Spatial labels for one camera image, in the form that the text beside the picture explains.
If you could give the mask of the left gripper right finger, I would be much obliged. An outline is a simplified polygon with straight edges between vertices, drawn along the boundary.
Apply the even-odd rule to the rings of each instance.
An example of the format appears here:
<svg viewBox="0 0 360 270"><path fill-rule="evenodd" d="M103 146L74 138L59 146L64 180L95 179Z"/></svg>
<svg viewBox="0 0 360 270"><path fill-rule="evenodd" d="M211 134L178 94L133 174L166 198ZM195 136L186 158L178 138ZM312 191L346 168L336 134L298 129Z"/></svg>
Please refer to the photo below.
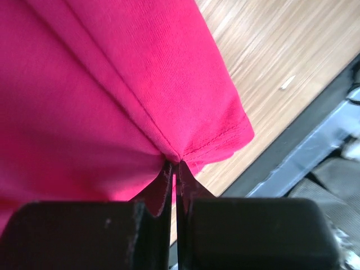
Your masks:
<svg viewBox="0 0 360 270"><path fill-rule="evenodd" d="M309 199L215 197L175 170L179 269L338 269L340 249Z"/></svg>

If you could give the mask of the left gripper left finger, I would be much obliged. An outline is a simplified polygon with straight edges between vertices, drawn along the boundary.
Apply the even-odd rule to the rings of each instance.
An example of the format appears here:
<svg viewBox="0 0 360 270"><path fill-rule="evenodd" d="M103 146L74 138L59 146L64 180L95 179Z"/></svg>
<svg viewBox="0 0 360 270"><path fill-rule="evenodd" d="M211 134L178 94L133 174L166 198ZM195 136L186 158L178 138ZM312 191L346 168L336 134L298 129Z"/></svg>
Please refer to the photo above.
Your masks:
<svg viewBox="0 0 360 270"><path fill-rule="evenodd" d="M1 236L2 269L168 269L172 165L131 201L22 206Z"/></svg>

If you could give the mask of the pink red t shirt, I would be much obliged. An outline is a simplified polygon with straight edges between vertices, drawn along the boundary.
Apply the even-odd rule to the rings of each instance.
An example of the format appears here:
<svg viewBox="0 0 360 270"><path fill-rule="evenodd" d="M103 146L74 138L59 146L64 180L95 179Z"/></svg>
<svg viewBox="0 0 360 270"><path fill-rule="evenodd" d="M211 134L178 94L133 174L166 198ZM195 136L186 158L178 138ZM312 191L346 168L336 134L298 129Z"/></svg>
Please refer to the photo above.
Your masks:
<svg viewBox="0 0 360 270"><path fill-rule="evenodd" d="M1 2L1 226L40 200L120 200L254 137L194 1Z"/></svg>

